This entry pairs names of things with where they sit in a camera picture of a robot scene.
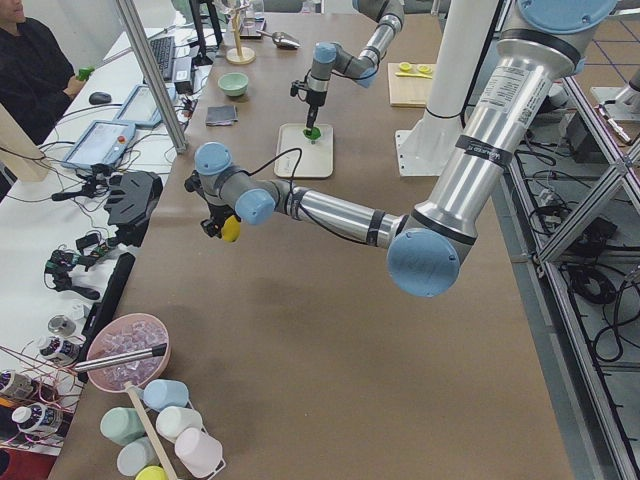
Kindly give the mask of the person in black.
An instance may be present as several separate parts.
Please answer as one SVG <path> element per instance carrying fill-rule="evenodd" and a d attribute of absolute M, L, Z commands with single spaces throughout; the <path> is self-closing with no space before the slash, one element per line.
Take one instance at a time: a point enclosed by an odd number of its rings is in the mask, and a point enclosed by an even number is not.
<path fill-rule="evenodd" d="M 25 15 L 23 3 L 1 3 L 1 104 L 34 144 L 43 143 L 86 83 L 53 32 Z"/>

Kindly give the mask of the wooden cutting board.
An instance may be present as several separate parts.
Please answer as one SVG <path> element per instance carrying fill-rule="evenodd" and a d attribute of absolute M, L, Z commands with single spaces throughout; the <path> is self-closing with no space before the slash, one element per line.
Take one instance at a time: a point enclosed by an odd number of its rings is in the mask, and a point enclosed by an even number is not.
<path fill-rule="evenodd" d="M 387 66 L 388 89 L 390 105 L 394 107 L 425 107 L 433 84 L 435 73 L 434 64 L 429 65 L 432 73 L 421 74 L 417 71 L 417 66 L 425 63 L 412 63 L 412 70 L 402 72 L 398 64 L 389 63 Z"/>

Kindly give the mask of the blue cup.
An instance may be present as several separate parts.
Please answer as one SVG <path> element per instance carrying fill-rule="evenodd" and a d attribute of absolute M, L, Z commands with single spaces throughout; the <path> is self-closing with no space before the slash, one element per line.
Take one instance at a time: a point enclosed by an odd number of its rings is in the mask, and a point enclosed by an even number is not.
<path fill-rule="evenodd" d="M 189 390 L 185 383 L 178 380 L 155 379 L 144 388 L 143 401 L 157 412 L 170 406 L 186 407 Z"/>

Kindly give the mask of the wooden mug tree stand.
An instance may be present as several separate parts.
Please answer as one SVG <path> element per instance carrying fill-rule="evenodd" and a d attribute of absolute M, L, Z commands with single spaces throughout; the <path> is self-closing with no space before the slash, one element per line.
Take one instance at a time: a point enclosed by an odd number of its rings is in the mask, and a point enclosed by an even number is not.
<path fill-rule="evenodd" d="M 235 46 L 229 47 L 226 52 L 226 60 L 233 65 L 247 65 L 252 63 L 255 58 L 255 52 L 244 47 L 240 37 L 240 16 L 249 7 L 249 1 L 228 1 L 219 2 L 223 13 L 231 18 L 232 33 L 234 36 Z"/>

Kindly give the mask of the whole yellow lemon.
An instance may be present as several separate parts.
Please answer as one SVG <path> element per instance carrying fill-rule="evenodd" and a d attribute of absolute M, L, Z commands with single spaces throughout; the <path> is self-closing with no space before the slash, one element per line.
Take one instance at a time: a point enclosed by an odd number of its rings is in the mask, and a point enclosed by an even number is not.
<path fill-rule="evenodd" d="M 241 232 L 241 221 L 235 216 L 228 217 L 221 227 L 221 239 L 228 243 L 238 240 Z"/>

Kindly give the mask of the yellow cup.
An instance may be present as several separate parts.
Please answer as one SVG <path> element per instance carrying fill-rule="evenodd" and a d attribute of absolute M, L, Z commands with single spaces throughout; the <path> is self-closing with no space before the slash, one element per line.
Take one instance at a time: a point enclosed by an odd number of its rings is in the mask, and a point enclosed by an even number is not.
<path fill-rule="evenodd" d="M 168 475 L 162 467 L 151 465 L 143 468 L 135 480 L 168 480 Z"/>

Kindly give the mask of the blue teach pendant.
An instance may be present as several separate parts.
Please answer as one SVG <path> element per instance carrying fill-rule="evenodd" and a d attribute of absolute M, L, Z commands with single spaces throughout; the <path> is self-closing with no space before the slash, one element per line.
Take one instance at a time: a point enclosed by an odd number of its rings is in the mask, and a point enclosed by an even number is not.
<path fill-rule="evenodd" d="M 135 133 L 136 125 L 132 122 L 93 121 L 65 154 L 61 165 L 82 170 L 90 170 L 95 165 L 116 167 Z"/>
<path fill-rule="evenodd" d="M 153 129 L 159 125 L 162 121 L 161 114 L 149 86 L 134 86 L 114 120 L 133 123 L 142 129 Z"/>

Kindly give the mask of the aluminium frame post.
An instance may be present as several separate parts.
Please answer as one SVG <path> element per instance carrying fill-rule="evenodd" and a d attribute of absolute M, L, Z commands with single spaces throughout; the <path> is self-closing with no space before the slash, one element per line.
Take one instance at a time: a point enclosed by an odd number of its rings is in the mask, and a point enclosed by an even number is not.
<path fill-rule="evenodd" d="M 134 2 L 116 0 L 115 6 L 170 140 L 178 154 L 184 153 L 188 143 L 183 128 L 176 117 L 173 102 L 167 92 Z"/>

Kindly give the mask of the black plastic bracket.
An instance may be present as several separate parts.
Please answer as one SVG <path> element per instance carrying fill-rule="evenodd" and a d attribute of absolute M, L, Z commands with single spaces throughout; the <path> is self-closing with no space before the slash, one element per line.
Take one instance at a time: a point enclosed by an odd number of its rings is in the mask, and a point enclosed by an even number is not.
<path fill-rule="evenodd" d="M 108 186 L 107 224 L 116 227 L 120 243 L 140 247 L 163 190 L 162 180 L 154 172 L 136 171 L 113 175 Z"/>

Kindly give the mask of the green lime slice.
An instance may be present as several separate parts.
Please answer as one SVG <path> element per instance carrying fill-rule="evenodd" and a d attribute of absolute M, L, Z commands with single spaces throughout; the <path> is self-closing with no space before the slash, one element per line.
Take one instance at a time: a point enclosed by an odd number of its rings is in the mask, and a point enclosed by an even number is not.
<path fill-rule="evenodd" d="M 312 128 L 305 128 L 303 135 L 311 144 L 315 144 L 321 137 L 321 131 L 318 127 L 314 126 Z"/>

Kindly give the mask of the white cup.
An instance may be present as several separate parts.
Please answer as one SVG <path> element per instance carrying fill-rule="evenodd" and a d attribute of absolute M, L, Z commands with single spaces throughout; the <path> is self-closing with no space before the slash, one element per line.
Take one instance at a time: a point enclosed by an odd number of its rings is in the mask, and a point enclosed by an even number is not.
<path fill-rule="evenodd" d="M 157 433 L 171 443 L 188 428 L 203 428 L 201 414 L 191 408 L 169 406 L 164 408 L 157 416 L 155 423 Z"/>

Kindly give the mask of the black keyboard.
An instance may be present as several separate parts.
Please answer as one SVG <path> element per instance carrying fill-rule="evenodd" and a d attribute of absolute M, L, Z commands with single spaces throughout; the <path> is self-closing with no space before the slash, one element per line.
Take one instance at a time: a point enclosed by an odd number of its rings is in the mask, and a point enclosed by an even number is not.
<path fill-rule="evenodd" d="M 175 40 L 172 36 L 149 40 L 151 51 L 165 81 L 171 81 L 174 66 Z"/>

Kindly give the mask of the cream rectangular tray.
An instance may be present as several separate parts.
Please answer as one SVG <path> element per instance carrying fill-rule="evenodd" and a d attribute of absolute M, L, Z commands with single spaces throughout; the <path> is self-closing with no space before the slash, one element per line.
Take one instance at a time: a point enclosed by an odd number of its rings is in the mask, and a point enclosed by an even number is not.
<path fill-rule="evenodd" d="M 304 124 L 286 123 L 279 128 L 276 153 L 292 148 L 300 148 L 302 155 L 290 152 L 282 155 L 274 163 L 274 174 L 280 178 L 325 179 L 333 174 L 333 126 L 317 124 L 320 137 L 310 140 L 303 134 Z"/>

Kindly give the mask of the steel scoop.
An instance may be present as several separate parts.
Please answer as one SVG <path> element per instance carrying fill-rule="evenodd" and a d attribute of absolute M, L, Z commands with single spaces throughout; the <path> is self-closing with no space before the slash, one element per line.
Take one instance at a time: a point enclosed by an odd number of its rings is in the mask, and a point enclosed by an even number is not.
<path fill-rule="evenodd" d="M 273 44 L 280 49 L 297 50 L 301 46 L 300 42 L 296 38 L 285 32 L 278 31 L 269 33 L 265 30 L 258 30 L 258 33 L 270 38 Z"/>

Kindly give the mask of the dark grey folded cloth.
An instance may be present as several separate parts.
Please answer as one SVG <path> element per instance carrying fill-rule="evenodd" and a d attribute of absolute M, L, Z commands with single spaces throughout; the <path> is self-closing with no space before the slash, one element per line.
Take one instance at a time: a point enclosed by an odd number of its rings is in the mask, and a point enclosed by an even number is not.
<path fill-rule="evenodd" d="M 234 105 L 211 106 L 207 108 L 206 126 L 228 126 L 237 121 L 237 109 Z"/>

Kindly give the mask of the blue teach pendant far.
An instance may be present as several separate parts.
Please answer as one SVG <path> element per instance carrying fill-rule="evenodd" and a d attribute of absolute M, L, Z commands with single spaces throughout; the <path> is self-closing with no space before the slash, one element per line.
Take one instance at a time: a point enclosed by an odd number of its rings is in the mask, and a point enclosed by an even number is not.
<path fill-rule="evenodd" d="M 133 123 L 142 129 L 153 129 L 159 125 L 162 121 L 161 114 L 149 86 L 134 86 L 114 120 Z"/>

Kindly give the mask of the pink bowl with ice cubes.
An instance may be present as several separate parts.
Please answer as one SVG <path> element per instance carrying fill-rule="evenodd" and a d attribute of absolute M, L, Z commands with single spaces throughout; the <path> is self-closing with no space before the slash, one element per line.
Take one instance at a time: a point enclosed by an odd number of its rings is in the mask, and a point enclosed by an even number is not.
<path fill-rule="evenodd" d="M 114 319 L 92 342 L 87 360 L 129 354 L 161 344 L 166 345 L 163 355 L 89 371 L 89 381 L 108 393 L 123 392 L 127 381 L 144 388 L 150 381 L 159 378 L 169 363 L 171 346 L 168 329 L 157 317 L 147 313 L 131 313 Z"/>

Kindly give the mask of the pink cup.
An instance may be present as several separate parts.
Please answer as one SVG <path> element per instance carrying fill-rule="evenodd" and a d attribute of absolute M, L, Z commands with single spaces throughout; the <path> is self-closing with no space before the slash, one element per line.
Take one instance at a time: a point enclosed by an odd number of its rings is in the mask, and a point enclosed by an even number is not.
<path fill-rule="evenodd" d="M 185 429 L 178 436 L 174 444 L 174 452 L 197 479 L 217 473 L 223 464 L 222 444 L 195 427 Z"/>

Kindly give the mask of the black computer mouse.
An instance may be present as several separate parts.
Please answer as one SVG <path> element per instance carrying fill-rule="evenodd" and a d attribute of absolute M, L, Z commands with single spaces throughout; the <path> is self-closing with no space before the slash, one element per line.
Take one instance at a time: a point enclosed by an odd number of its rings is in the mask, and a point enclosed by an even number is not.
<path fill-rule="evenodd" d="M 104 104 L 108 104 L 112 101 L 112 97 L 110 94 L 106 93 L 106 92 L 93 92 L 88 99 L 89 103 L 91 105 L 97 106 L 97 105 L 104 105 Z"/>

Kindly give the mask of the green cup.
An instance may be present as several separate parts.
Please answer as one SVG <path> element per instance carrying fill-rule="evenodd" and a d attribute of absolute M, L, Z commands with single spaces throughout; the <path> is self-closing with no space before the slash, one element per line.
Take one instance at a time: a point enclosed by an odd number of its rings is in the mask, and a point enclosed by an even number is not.
<path fill-rule="evenodd" d="M 125 446 L 145 435 L 145 429 L 134 408 L 114 407 L 100 422 L 101 434 L 112 442 Z"/>

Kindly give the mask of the grey cup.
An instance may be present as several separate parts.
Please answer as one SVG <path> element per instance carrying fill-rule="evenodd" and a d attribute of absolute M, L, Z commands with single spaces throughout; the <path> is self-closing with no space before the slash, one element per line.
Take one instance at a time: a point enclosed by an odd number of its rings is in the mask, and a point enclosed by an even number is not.
<path fill-rule="evenodd" d="M 147 466 L 159 464 L 159 459 L 148 437 L 138 438 L 124 446 L 116 459 L 118 471 L 127 477 L 135 477 Z"/>

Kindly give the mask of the blue teach pendant near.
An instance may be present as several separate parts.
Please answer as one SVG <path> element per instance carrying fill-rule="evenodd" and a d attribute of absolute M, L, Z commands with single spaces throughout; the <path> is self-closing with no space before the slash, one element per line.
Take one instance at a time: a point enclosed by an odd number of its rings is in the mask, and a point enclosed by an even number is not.
<path fill-rule="evenodd" d="M 93 121 L 65 154 L 61 165 L 82 170 L 90 170 L 95 165 L 116 167 L 135 133 L 136 125 L 132 122 Z"/>

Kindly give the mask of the green ceramic bowl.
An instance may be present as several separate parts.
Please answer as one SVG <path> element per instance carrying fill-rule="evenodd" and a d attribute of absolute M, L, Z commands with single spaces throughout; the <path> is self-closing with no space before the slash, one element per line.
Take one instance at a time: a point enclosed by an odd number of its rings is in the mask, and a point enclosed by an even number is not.
<path fill-rule="evenodd" d="M 240 97 L 247 92 L 249 78 L 241 72 L 230 72 L 221 75 L 217 85 L 228 97 Z"/>

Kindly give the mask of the white pillar with base plate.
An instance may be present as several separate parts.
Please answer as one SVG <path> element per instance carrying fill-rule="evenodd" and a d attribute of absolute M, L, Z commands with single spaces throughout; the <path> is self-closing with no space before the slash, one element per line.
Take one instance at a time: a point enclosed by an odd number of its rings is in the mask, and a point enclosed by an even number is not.
<path fill-rule="evenodd" d="M 423 117 L 412 129 L 396 132 L 402 176 L 438 176 L 451 159 L 463 130 L 465 102 L 500 12 L 497 0 L 450 3 Z"/>

